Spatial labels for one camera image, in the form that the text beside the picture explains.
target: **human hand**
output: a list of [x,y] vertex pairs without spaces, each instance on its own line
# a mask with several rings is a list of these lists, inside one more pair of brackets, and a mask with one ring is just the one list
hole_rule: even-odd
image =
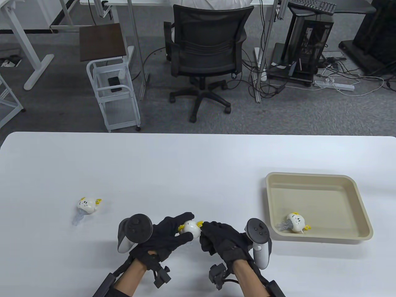
[[228,224],[218,222],[204,222],[201,227],[201,248],[210,255],[218,253],[232,273],[235,260],[246,260],[250,265],[254,263],[249,254],[252,241],[246,233],[239,233]]
[[153,225],[152,235],[149,240],[138,244],[130,251],[133,258],[142,260],[144,256],[149,254],[157,254],[160,261],[166,260],[171,252],[179,246],[193,240],[190,232],[178,234],[178,227],[184,222],[194,219],[191,212],[186,212],[177,217],[166,217],[158,225]]

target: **white shirt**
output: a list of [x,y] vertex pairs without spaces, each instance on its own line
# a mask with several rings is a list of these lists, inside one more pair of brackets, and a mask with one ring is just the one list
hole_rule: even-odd
[[169,0],[174,4],[209,10],[227,10],[247,7],[253,0]]

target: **forearm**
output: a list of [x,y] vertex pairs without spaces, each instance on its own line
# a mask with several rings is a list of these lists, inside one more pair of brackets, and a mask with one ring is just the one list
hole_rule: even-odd
[[236,260],[233,270],[245,297],[270,297],[247,261]]
[[139,285],[143,275],[147,271],[147,267],[135,259],[123,275],[117,280],[114,288],[128,296],[133,296]]

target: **plastic tray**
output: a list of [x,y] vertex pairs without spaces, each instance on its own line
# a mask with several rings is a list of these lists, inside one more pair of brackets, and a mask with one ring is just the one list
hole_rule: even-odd
[[[266,184],[270,223],[280,236],[359,241],[373,237],[356,183],[348,176],[273,172]],[[275,226],[293,212],[312,229],[304,234],[278,231]]]

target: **chair base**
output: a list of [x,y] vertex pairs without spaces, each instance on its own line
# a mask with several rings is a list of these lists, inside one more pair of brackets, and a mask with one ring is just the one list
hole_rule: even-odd
[[194,105],[192,114],[190,116],[191,123],[195,123],[197,121],[198,110],[199,110],[199,107],[201,106],[202,100],[204,98],[211,99],[213,101],[216,101],[216,102],[224,105],[225,106],[224,113],[226,113],[226,114],[231,113],[231,103],[229,103],[228,101],[224,100],[219,95],[212,92],[214,89],[216,89],[218,87],[221,87],[222,90],[227,90],[228,85],[227,85],[226,80],[221,80],[221,81],[209,84],[207,87],[207,91],[205,91],[205,89],[206,89],[205,77],[201,77],[199,80],[196,79],[195,77],[190,77],[190,83],[193,84],[195,87],[185,88],[185,89],[181,89],[179,91],[170,93],[169,94],[169,102],[175,103],[176,97],[179,97],[179,96],[195,96],[196,97],[195,105]]

